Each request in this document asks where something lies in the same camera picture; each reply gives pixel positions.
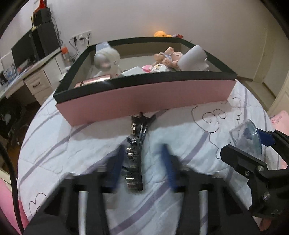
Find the white perforated shell case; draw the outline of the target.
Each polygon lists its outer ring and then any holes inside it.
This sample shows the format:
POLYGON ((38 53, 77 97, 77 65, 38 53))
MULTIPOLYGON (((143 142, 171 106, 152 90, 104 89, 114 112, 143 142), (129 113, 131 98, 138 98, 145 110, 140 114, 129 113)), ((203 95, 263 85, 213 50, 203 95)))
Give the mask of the white perforated shell case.
POLYGON ((181 71, 208 70, 209 65, 207 64, 206 52, 200 45, 195 45, 179 59, 178 67, 181 71))

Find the orange cap bottle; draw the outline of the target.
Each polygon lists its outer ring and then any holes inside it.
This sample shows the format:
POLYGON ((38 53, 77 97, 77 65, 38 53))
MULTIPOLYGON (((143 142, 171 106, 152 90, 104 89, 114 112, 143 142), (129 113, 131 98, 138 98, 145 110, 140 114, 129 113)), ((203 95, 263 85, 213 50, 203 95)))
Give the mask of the orange cap bottle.
POLYGON ((68 61, 69 60, 69 52, 68 52, 68 48, 66 46, 63 46, 61 48, 61 53, 62 53, 64 60, 68 61))

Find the clear plastic box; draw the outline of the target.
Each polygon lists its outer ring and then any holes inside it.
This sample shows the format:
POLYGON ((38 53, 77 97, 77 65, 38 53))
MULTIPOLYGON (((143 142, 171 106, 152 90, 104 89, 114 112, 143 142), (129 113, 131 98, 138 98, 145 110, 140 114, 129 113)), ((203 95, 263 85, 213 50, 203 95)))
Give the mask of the clear plastic box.
POLYGON ((108 42, 102 42, 95 45, 96 52, 107 48, 111 48, 108 42))

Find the white power adapter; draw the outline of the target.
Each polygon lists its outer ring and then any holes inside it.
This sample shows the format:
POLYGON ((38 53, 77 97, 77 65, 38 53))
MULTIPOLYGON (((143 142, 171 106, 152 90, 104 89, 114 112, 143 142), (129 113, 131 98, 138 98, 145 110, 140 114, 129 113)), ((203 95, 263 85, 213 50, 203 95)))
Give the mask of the white power adapter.
POLYGON ((138 75, 138 74, 144 74, 145 71, 143 71, 142 68, 140 68, 139 66, 133 67, 129 70, 126 70, 124 72, 122 72, 119 77, 125 77, 125 76, 132 76, 132 75, 138 75))

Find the baby doll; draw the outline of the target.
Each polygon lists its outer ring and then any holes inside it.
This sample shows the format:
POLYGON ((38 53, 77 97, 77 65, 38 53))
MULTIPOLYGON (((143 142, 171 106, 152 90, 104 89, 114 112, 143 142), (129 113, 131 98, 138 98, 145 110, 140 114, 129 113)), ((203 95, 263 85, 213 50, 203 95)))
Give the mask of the baby doll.
POLYGON ((153 56, 155 62, 152 66, 163 64, 168 68, 180 70, 178 61, 183 57, 183 53, 175 51, 173 47, 169 47, 165 52, 156 53, 153 56))

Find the red paper star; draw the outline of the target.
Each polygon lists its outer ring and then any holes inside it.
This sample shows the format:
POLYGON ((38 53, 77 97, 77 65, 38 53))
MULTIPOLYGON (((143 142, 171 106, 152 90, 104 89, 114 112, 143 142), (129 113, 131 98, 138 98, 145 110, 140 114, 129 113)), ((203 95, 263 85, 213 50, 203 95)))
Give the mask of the red paper star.
POLYGON ((39 9, 47 8, 47 0, 39 0, 39 9))

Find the black hair clip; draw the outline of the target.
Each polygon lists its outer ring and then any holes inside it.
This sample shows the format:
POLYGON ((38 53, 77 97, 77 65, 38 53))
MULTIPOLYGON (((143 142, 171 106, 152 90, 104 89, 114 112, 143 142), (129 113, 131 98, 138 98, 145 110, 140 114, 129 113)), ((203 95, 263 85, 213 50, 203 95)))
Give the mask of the black hair clip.
POLYGON ((142 180, 142 150, 146 134, 149 127, 156 119, 156 115, 144 116, 142 112, 138 116, 132 116, 132 134, 126 138, 128 146, 126 156, 128 166, 122 168, 126 170, 127 187, 131 191, 140 192, 143 190, 142 180))

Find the black speaker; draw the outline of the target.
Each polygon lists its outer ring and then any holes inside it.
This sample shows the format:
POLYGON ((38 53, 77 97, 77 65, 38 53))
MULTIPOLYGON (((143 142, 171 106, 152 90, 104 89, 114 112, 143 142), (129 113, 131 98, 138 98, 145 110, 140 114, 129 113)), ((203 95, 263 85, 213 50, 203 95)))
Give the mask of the black speaker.
POLYGON ((39 9, 37 12, 34 12, 32 15, 33 26, 39 26, 44 23, 50 23, 51 19, 51 12, 49 8, 39 9))

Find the white door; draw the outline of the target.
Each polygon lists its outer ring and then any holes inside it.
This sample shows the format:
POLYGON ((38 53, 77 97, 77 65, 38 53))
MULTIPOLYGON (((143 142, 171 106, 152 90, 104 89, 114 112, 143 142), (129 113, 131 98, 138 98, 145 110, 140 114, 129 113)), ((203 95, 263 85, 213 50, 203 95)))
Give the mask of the white door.
POLYGON ((274 23, 272 21, 268 21, 266 41, 264 43, 264 49, 257 71, 253 78, 254 82, 263 83, 273 60, 275 44, 276 44, 276 36, 274 30, 274 23))

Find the teal clear round piece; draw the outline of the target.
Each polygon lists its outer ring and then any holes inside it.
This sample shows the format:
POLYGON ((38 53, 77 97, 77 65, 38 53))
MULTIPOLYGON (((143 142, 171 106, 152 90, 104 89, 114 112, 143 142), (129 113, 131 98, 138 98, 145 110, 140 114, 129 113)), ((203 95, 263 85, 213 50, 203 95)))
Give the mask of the teal clear round piece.
POLYGON ((261 140, 256 126, 250 119, 229 131, 229 134, 230 143, 234 147, 256 158, 262 156, 261 140))

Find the rose gold metal cup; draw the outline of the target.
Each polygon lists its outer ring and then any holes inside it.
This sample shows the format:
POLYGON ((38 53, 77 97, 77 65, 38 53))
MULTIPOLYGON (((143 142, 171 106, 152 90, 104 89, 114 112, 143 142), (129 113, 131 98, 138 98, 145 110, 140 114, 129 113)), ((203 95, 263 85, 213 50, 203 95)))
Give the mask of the rose gold metal cup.
POLYGON ((93 77, 87 80, 83 80, 79 83, 76 83, 76 85, 74 86, 74 88, 78 88, 78 87, 82 87, 85 85, 89 85, 89 84, 93 84, 93 83, 98 83, 98 82, 102 82, 102 81, 106 81, 106 80, 110 80, 111 76, 110 75, 103 75, 103 76, 99 76, 99 77, 93 77))

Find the wall power outlet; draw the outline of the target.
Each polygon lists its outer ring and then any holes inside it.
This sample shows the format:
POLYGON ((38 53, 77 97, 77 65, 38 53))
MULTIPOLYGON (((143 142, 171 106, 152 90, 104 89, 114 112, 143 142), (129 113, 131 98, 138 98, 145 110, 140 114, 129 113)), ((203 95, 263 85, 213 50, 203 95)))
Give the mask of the wall power outlet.
POLYGON ((92 32, 89 30, 89 31, 85 31, 83 33, 72 36, 72 39, 73 40, 76 39, 77 41, 82 41, 84 39, 89 40, 91 37, 92 37, 92 32))

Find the white desk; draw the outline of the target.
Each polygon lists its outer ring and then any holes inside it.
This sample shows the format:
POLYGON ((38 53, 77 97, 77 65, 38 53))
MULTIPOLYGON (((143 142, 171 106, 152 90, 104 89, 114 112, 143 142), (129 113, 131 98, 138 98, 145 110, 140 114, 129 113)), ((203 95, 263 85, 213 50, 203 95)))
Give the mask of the white desk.
POLYGON ((25 86, 28 94, 42 105, 59 86, 64 70, 64 59, 61 50, 57 49, 2 87, 1 99, 11 97, 25 86))

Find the pink block kitty figure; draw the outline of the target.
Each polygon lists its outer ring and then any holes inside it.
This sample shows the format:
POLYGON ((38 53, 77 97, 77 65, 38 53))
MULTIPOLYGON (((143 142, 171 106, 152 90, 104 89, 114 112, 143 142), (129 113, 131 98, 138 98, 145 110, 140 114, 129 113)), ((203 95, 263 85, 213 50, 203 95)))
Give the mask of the pink block kitty figure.
POLYGON ((152 70, 151 73, 156 73, 156 72, 168 72, 171 71, 170 68, 168 68, 166 65, 164 64, 156 64, 152 70))

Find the striped white tablecloth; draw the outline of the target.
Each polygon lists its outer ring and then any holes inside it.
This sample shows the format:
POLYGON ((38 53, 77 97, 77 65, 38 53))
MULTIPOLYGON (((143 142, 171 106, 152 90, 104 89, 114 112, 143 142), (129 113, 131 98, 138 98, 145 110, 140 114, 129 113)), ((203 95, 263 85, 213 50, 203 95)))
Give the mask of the striped white tablecloth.
POLYGON ((273 130, 267 112, 241 83, 224 101, 166 109, 72 127, 49 97, 26 132, 18 161, 18 190, 32 219, 69 173, 88 174, 123 155, 115 193, 105 195, 111 234, 175 234, 183 195, 170 187, 162 146, 194 171, 222 177, 251 206, 247 179, 221 159, 222 147, 243 138, 241 125, 273 130))

